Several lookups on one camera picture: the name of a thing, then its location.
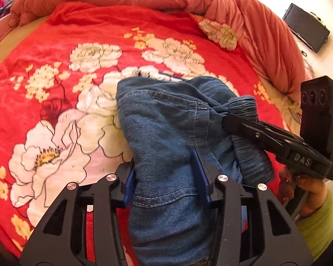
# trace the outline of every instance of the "floral blanket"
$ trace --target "floral blanket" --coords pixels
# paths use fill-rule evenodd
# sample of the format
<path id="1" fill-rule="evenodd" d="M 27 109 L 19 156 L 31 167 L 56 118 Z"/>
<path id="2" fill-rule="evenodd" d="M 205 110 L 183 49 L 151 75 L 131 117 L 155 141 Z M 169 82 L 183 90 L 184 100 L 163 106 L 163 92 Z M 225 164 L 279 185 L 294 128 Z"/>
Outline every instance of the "floral blanket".
<path id="1" fill-rule="evenodd" d="M 130 161 L 115 99 L 121 79 L 160 71 L 214 76 L 237 96 L 254 95 L 261 120 L 285 127 L 237 38 L 228 25 L 187 13 L 59 5 L 0 64 L 0 239 L 7 249 L 20 255 L 67 183 L 95 183 Z M 269 184 L 274 192 L 277 186 L 277 178 Z M 128 210 L 118 215 L 136 265 Z M 88 215 L 93 260 L 91 225 Z"/>

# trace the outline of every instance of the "bed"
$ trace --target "bed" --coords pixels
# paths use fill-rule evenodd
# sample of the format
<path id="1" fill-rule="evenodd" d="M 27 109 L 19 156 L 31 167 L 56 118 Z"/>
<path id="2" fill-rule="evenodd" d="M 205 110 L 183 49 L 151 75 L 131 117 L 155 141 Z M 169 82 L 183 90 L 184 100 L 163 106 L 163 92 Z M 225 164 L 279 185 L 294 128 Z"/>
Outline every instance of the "bed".
<path id="1" fill-rule="evenodd" d="M 0 21 L 0 240 L 16 257 L 62 185 L 94 183 L 131 158 L 114 95 L 141 68 L 218 78 L 237 96 L 255 96 L 260 119 L 299 133 L 299 85 L 310 77 L 286 25 L 256 0 L 15 0 Z M 80 161 L 76 172 L 51 182 L 36 174 L 61 153 L 62 169 Z M 277 185 L 275 175 L 269 187 Z M 120 211 L 119 223 L 137 265 L 128 215 Z"/>

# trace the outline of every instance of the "jeans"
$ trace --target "jeans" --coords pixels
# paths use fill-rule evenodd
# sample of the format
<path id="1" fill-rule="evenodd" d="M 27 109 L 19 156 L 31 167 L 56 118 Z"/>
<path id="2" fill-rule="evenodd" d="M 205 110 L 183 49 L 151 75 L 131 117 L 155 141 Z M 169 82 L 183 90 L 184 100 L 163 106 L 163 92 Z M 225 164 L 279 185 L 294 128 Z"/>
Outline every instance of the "jeans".
<path id="1" fill-rule="evenodd" d="M 216 212 L 197 196 L 190 152 L 197 147 L 206 162 L 238 183 L 269 182 L 274 171 L 267 154 L 221 126 L 228 113 L 258 121 L 254 98 L 238 98 L 219 79 L 201 76 L 183 82 L 127 78 L 118 83 L 116 99 L 135 161 L 129 228 L 139 263 L 192 265 L 204 259 Z"/>

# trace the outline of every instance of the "camera lens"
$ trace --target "camera lens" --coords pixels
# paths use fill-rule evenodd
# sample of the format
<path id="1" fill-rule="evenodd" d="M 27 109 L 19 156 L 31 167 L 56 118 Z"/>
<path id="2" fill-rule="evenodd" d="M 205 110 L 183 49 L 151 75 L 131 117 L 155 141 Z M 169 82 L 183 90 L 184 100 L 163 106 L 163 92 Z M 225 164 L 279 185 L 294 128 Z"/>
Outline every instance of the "camera lens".
<path id="1" fill-rule="evenodd" d="M 319 101 L 323 105 L 327 100 L 327 92 L 324 89 L 320 90 L 320 98 Z"/>
<path id="2" fill-rule="evenodd" d="M 302 92 L 302 98 L 301 98 L 301 103 L 305 104 L 307 102 L 307 93 Z"/>
<path id="3" fill-rule="evenodd" d="M 317 100 L 317 93 L 315 89 L 312 89 L 310 91 L 310 104 L 314 106 L 316 104 L 316 100 Z"/>

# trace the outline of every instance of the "person's arm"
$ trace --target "person's arm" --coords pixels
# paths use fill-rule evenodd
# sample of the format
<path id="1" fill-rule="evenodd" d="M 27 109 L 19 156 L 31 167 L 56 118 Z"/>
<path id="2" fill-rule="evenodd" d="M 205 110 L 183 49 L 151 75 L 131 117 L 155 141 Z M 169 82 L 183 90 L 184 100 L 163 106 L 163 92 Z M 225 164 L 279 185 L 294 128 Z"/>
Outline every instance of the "person's arm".
<path id="1" fill-rule="evenodd" d="M 293 177 L 287 168 L 282 169 L 279 175 L 279 199 L 282 202 L 294 197 L 294 188 L 290 185 L 293 179 L 298 187 L 310 192 L 296 225 L 316 260 L 333 240 L 333 194 L 323 180 L 308 175 Z"/>

